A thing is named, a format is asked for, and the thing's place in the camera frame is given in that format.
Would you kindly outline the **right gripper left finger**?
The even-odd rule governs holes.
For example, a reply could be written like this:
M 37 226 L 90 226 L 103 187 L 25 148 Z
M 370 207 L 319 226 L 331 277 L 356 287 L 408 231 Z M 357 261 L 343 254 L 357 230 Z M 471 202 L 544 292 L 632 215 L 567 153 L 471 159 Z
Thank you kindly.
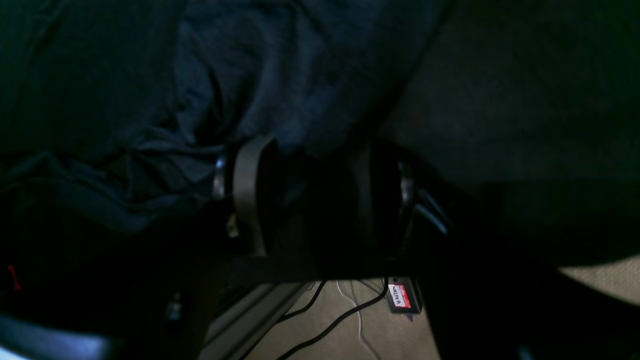
M 212 198 L 222 207 L 224 230 L 238 248 L 252 256 L 268 254 L 278 160 L 278 142 L 273 136 L 227 145 L 215 158 Z

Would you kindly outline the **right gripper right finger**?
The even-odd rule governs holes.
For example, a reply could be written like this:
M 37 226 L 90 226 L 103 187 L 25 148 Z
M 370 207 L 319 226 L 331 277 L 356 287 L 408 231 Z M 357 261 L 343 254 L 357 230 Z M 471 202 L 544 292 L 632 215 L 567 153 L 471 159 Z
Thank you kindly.
M 391 142 L 371 142 L 358 163 L 358 242 L 388 261 L 407 252 L 415 179 L 405 151 Z

